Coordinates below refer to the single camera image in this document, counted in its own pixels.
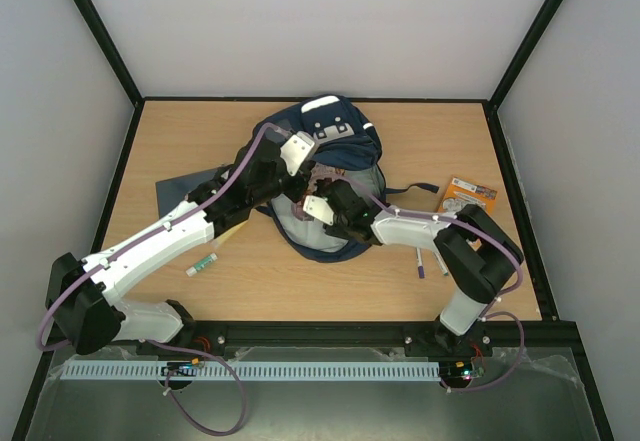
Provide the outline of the green marker pen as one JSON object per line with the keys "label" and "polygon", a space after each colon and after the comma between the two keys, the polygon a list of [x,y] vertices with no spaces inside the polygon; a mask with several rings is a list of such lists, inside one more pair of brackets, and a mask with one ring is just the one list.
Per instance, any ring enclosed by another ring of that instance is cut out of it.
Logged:
{"label": "green marker pen", "polygon": [[437,265],[438,265],[441,273],[444,276],[448,276],[449,275],[449,270],[448,270],[448,268],[447,268],[442,256],[439,253],[436,253],[436,252],[433,253],[433,256],[434,256],[434,258],[435,258],[435,260],[437,262]]}

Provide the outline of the black aluminium frame rail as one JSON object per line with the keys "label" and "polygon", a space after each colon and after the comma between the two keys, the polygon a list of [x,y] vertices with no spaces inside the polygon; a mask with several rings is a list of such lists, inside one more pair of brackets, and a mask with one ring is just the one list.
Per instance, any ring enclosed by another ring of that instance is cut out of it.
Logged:
{"label": "black aluminium frame rail", "polygon": [[[209,340],[213,347],[249,346],[403,346],[429,341],[439,331],[436,321],[400,322],[251,322],[199,321],[194,335]],[[570,347],[581,342],[577,325],[571,321],[478,322],[470,336],[476,344],[484,336],[489,344],[513,347],[520,340],[527,347]]]}

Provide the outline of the orange illustrated paperback book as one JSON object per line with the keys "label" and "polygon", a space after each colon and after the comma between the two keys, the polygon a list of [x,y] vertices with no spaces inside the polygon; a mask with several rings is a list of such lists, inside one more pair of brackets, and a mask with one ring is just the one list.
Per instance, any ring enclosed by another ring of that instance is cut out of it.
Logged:
{"label": "orange illustrated paperback book", "polygon": [[497,202],[498,191],[454,176],[440,201],[438,212],[458,212],[467,205],[477,205],[491,214]]}

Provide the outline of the purple marker pen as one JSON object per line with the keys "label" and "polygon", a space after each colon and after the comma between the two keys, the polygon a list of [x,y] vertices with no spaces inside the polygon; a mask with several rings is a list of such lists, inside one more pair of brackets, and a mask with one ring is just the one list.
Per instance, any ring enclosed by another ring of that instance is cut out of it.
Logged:
{"label": "purple marker pen", "polygon": [[416,261],[417,261],[417,272],[419,279],[425,279],[425,269],[423,263],[422,251],[420,248],[416,248]]}

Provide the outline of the green white glue stick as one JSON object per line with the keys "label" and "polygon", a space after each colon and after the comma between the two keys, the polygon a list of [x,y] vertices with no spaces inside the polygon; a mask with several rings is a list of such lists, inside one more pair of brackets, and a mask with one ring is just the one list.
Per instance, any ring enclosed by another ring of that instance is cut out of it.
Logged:
{"label": "green white glue stick", "polygon": [[193,277],[211,264],[215,263],[218,259],[218,256],[215,253],[211,253],[210,255],[202,258],[198,262],[194,263],[186,270],[186,274],[189,277]]}

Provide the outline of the pink illustrated paperback book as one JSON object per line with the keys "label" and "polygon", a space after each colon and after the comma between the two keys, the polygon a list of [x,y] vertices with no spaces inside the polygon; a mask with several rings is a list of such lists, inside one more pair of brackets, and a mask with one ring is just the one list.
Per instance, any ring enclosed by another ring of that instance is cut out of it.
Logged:
{"label": "pink illustrated paperback book", "polygon": [[346,174],[345,169],[331,167],[317,163],[311,170],[311,177],[302,198],[292,206],[292,214],[300,221],[312,221],[313,218],[306,214],[303,210],[304,202],[307,196],[314,195],[318,190],[318,183],[326,179],[334,180],[339,176]]}

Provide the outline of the navy blue student backpack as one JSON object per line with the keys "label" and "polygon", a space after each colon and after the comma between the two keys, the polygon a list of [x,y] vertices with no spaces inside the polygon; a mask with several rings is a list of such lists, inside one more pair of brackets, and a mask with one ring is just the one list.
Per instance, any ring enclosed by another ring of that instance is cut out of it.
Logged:
{"label": "navy blue student backpack", "polygon": [[[306,132],[318,148],[312,158],[317,163],[346,170],[344,176],[318,183],[315,196],[324,197],[327,185],[336,180],[348,182],[368,205],[373,198],[385,201],[391,194],[404,193],[404,188],[390,188],[379,167],[383,154],[380,137],[373,123],[348,98],[327,94],[282,109],[259,122],[272,123],[287,132]],[[269,216],[280,234],[302,257],[319,263],[351,260],[370,246],[350,236],[330,236],[317,219],[300,221],[292,214],[297,203],[280,195],[266,203],[260,211]]]}

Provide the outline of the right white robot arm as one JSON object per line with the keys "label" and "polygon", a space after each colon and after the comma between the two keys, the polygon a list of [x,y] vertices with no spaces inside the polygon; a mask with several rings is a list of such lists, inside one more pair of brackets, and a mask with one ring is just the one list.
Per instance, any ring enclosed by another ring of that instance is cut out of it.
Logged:
{"label": "right white robot arm", "polygon": [[479,206],[430,213],[359,195],[345,179],[324,180],[304,201],[306,214],[327,234],[367,245],[403,245],[440,256],[455,283],[453,295],[435,321],[433,337],[447,353],[471,340],[476,321],[505,294],[507,282],[523,281],[524,256],[514,241]]}

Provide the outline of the yellow highlighter marker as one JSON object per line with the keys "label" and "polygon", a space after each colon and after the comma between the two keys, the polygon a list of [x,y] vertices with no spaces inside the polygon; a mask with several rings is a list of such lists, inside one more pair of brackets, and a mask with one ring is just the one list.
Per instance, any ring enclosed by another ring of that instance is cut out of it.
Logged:
{"label": "yellow highlighter marker", "polygon": [[228,230],[226,230],[225,232],[223,232],[222,234],[217,235],[212,241],[211,241],[211,245],[213,247],[214,250],[219,249],[226,241],[228,241],[232,236],[234,236],[240,229],[242,229],[245,225],[247,224],[246,221],[241,222],[231,228],[229,228]]}

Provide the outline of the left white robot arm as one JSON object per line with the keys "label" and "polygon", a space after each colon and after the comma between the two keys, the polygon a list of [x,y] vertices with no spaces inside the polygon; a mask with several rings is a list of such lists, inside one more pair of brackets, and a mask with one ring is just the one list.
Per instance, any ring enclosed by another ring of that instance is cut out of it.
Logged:
{"label": "left white robot arm", "polygon": [[81,260],[70,253],[59,257],[51,270],[48,308],[69,344],[86,355],[113,341],[166,343],[180,336],[191,317],[178,302],[133,301],[127,293],[179,255],[233,231],[255,207],[280,195],[300,199],[316,149],[302,132],[283,144],[256,140],[129,239]]}

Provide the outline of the dark blue hardcover book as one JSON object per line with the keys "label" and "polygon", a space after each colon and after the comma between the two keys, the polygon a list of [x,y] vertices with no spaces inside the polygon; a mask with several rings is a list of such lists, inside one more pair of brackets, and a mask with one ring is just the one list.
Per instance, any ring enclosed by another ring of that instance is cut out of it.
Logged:
{"label": "dark blue hardcover book", "polygon": [[225,172],[228,165],[213,169],[185,174],[155,183],[158,217],[162,218],[171,212],[185,196],[200,184],[211,180],[219,172]]}

